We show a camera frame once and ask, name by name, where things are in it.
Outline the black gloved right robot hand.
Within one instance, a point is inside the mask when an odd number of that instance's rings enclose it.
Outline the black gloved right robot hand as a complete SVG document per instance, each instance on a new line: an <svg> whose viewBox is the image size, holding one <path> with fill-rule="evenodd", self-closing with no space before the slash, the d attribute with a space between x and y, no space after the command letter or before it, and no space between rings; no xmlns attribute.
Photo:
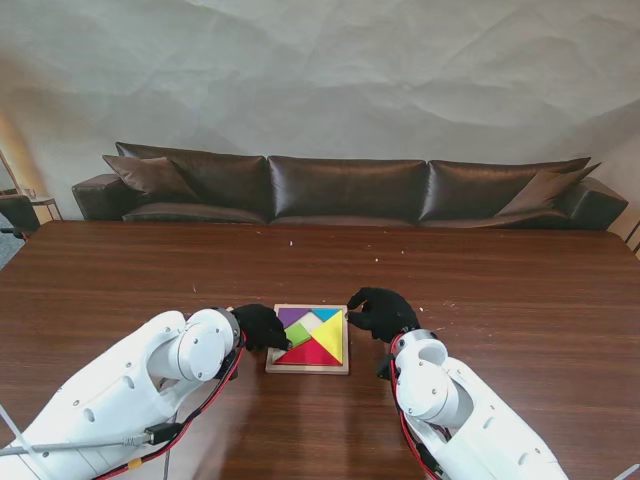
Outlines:
<svg viewBox="0 0 640 480"><path fill-rule="evenodd" d="M392 290L362 287L350 298L347 309L349 323L385 343L421 328L411 305Z"/></svg>

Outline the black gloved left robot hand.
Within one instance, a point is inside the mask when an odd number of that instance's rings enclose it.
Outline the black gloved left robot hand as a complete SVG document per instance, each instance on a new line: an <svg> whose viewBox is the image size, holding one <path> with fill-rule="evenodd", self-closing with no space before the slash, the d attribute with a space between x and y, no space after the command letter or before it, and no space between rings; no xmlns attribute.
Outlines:
<svg viewBox="0 0 640 480"><path fill-rule="evenodd" d="M275 348L287 351L291 343L282 323L272 308L261 304L248 304L231 311L244 333L248 351Z"/></svg>

